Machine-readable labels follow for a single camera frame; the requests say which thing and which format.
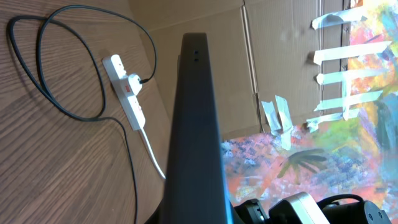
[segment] wood grain surface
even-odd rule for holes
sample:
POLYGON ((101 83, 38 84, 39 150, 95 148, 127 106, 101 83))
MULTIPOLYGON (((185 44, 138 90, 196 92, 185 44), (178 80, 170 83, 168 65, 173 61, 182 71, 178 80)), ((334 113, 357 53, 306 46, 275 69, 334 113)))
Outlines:
MULTIPOLYGON (((6 24, 16 15, 47 16, 69 4, 102 7, 132 17, 128 0, 1 0, 0 25, 0 223, 132 223, 134 191, 121 128, 112 121, 82 123, 59 112, 35 89, 6 39, 6 24)), ((138 223, 152 214, 163 194, 138 132, 131 129, 101 63, 119 54, 127 72, 149 77, 151 68, 137 28, 101 12, 73 9, 56 17, 79 32, 94 53, 106 87, 105 116, 127 129, 138 189, 138 223)), ((16 24, 22 56, 35 72, 39 23, 16 24)), ((93 116, 101 109, 94 66, 79 40, 49 25, 42 42, 44 75, 66 109, 93 116)), ((163 170, 170 121, 151 80, 139 94, 146 132, 163 170)))

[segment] black cable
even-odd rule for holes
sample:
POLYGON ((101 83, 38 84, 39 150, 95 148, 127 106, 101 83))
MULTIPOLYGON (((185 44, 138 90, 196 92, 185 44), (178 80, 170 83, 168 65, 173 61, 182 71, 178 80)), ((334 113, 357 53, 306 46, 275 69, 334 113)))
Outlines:
POLYGON ((126 140, 127 153, 129 155, 129 161, 130 161, 131 172, 132 172, 132 180, 133 180, 133 184, 134 184, 134 194, 135 194, 135 198, 136 198, 135 199, 135 205, 136 206, 135 206, 135 214, 134 214, 134 223, 136 223, 137 222, 137 211, 138 211, 136 175, 135 175, 135 172, 134 172, 134 166, 132 164, 132 157, 131 157, 131 153, 130 153, 129 144, 128 144, 128 141, 127 141, 126 129, 124 128, 123 124, 119 120, 117 120, 116 118, 113 118, 113 117, 102 117, 102 118, 100 118, 100 116, 104 113, 104 111, 106 109, 106 94, 105 94, 104 84, 103 84, 103 81, 102 81, 102 78, 101 78, 101 75, 100 75, 100 70, 98 69, 98 66, 97 66, 97 64, 95 62, 94 56, 91 53, 91 50, 88 47, 87 43, 83 40, 83 38, 76 31, 74 31, 72 28, 68 27, 67 25, 65 25, 62 22, 53 20, 53 18, 57 14, 59 14, 62 11, 66 11, 68 9, 90 9, 90 10, 94 10, 94 11, 100 11, 100 12, 105 12, 105 13, 108 13, 108 14, 112 14, 114 16, 121 17, 123 19, 126 19, 126 20, 134 23, 136 26, 141 28, 146 33, 146 35, 150 39, 150 41, 152 43, 152 46, 154 48, 155 63, 154 63, 154 70, 152 72, 152 75, 149 78, 147 78, 147 79, 141 80, 140 81, 141 83, 148 82, 155 74, 156 66, 157 66, 157 52, 156 52, 155 44, 154 44, 154 41, 152 40, 152 37, 149 35, 149 33, 141 25, 139 25, 136 21, 134 21, 134 20, 132 20, 132 19, 126 17, 126 16, 120 15, 120 14, 118 14, 116 12, 108 11, 108 10, 97 8, 97 7, 91 7, 91 6, 82 6, 82 5, 65 6, 65 7, 62 7, 60 9, 56 10, 55 12, 53 12, 48 17, 16 16, 16 17, 12 18, 7 24, 7 36, 9 38, 9 40, 11 41, 12 48, 14 50, 15 55, 18 58, 19 63, 21 64, 22 68, 24 69, 24 71, 26 72, 27 76, 30 78, 32 83, 35 85, 35 87, 41 92, 41 94, 43 94, 43 96, 46 99, 49 100, 49 102, 51 102, 63 114, 65 114, 65 115, 67 115, 70 118, 73 118, 75 120, 84 121, 84 122, 96 122, 96 121, 112 120, 112 121, 117 122, 120 125, 120 127, 122 128, 123 133, 124 133, 124 138, 126 140), (16 40, 15 40, 14 25, 15 25, 15 23, 17 21, 20 21, 20 20, 39 20, 39 21, 44 21, 44 23, 42 24, 42 26, 39 29, 39 32, 37 34, 37 41, 36 41, 36 67, 37 67, 37 73, 38 73, 38 76, 39 76, 39 81, 40 81, 41 86, 36 81, 36 79, 34 78, 33 74, 30 72, 28 66, 26 65, 24 59, 22 58, 22 55, 21 55, 21 53, 20 53, 20 51, 18 49, 16 40), (58 25, 60 27, 63 27, 66 30, 68 30, 69 32, 71 32, 73 35, 75 35, 82 42, 82 44, 85 46, 86 50, 88 51, 88 53, 89 53, 89 55, 91 57, 91 60, 93 61, 95 70, 97 72, 99 85, 101 87, 101 93, 102 93, 102 98, 103 98, 103 106, 102 106, 101 111, 96 116, 94 116, 92 118, 84 118, 84 117, 78 116, 77 114, 73 114, 70 111, 66 110, 64 107, 62 107, 58 103, 58 101, 54 98, 53 94, 51 93, 51 91, 50 91, 50 89, 49 89, 49 87, 48 87, 48 85, 47 85, 47 83, 45 81, 44 74, 43 74, 43 68, 42 68, 42 59, 41 59, 41 42, 42 42, 42 36, 43 36, 44 30, 45 30, 45 28, 47 27, 47 25, 49 23, 56 24, 56 25, 58 25))
POLYGON ((359 202, 363 202, 363 198, 361 198, 358 195, 354 195, 354 194, 341 194, 341 195, 335 195, 335 196, 331 196, 328 198, 325 198, 319 202, 317 202, 319 208, 322 210, 323 208, 325 208, 327 205, 332 204, 334 201, 336 200, 341 200, 341 199, 347 199, 347 198, 352 198, 355 199, 359 202))

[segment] masking tape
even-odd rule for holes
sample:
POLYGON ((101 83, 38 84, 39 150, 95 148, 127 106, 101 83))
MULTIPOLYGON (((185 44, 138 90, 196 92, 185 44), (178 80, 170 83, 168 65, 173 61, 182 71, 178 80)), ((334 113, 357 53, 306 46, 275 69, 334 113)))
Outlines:
MULTIPOLYGON (((351 118, 356 118, 358 116, 359 109, 353 109, 348 112, 348 119, 351 118)), ((340 119, 343 119, 343 113, 335 113, 335 114, 329 114, 329 115, 324 115, 320 116, 317 118, 312 118, 307 120, 307 128, 310 130, 310 132, 314 132, 318 129, 318 125, 322 122, 325 121, 338 121, 340 119)))
POLYGON ((317 82, 319 85, 326 85, 331 83, 342 82, 343 80, 354 80, 356 78, 374 77, 384 72, 388 72, 388 69, 366 69, 366 70, 347 70, 343 72, 333 72, 317 75, 317 82))
POLYGON ((273 135, 277 134, 277 130, 282 129, 279 124, 278 117, 276 115, 276 111, 274 108, 273 102, 261 102, 262 107, 264 108, 264 112, 266 113, 266 118, 268 120, 269 127, 271 128, 271 133, 273 135))
POLYGON ((348 120, 349 102, 348 98, 351 95, 351 79, 346 79, 341 82, 341 98, 343 99, 343 118, 348 120))
POLYGON ((376 54, 383 52, 391 41, 384 41, 370 44, 350 45, 334 49, 317 50, 313 56, 313 62, 321 65, 323 61, 341 58, 356 57, 360 55, 376 54))
POLYGON ((283 134, 280 136, 281 145, 284 149, 290 150, 291 147, 291 134, 293 131, 293 123, 290 118, 289 107, 287 106, 287 101, 285 98, 280 96, 275 96, 276 105, 278 106, 278 112, 280 116, 280 120, 282 121, 282 127, 284 129, 283 134))
POLYGON ((363 21, 364 7, 356 7, 339 12, 332 12, 320 16, 312 21, 312 28, 315 30, 322 27, 330 27, 334 25, 344 24, 352 21, 363 21))
POLYGON ((343 105, 355 105, 358 103, 366 103, 370 101, 377 100, 379 96, 383 93, 382 90, 379 91, 373 91, 369 93, 362 93, 362 94, 357 94, 353 96, 349 96, 347 98, 336 98, 336 99, 331 99, 331 100, 322 100, 317 108, 315 108, 314 111, 318 110, 327 110, 327 109, 332 109, 332 108, 339 108, 342 107, 343 105))

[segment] colorful painting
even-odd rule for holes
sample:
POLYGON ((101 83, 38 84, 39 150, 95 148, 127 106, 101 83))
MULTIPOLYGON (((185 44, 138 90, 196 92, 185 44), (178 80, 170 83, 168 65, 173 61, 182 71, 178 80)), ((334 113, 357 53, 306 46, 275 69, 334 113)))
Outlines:
MULTIPOLYGON (((353 6, 362 1, 353 1, 353 6)), ((388 68, 356 79, 351 94, 383 90, 374 102, 354 105, 357 118, 326 122, 309 133, 294 127, 292 147, 271 133, 222 144, 233 205, 258 198, 265 210, 302 191, 319 201, 336 194, 358 194, 384 209, 398 224, 398 2, 365 1, 366 21, 351 24, 350 44, 391 40, 382 54, 349 59, 349 69, 388 68)))

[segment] cardboard box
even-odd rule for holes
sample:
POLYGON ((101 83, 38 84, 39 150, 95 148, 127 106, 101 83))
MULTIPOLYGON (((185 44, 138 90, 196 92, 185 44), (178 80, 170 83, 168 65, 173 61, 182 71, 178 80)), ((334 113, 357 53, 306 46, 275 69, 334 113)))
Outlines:
MULTIPOLYGON (((323 89, 314 77, 337 72, 341 61, 322 67, 311 51, 342 46, 342 27, 313 30, 312 19, 343 10, 346 0, 131 0, 137 22, 148 28, 159 52, 156 80, 169 118, 177 83, 182 35, 206 32, 223 139, 269 128, 261 101, 286 98, 294 125, 334 111, 313 112, 320 100, 341 96, 339 85, 323 89)), ((153 54, 142 35, 149 61, 153 54)))

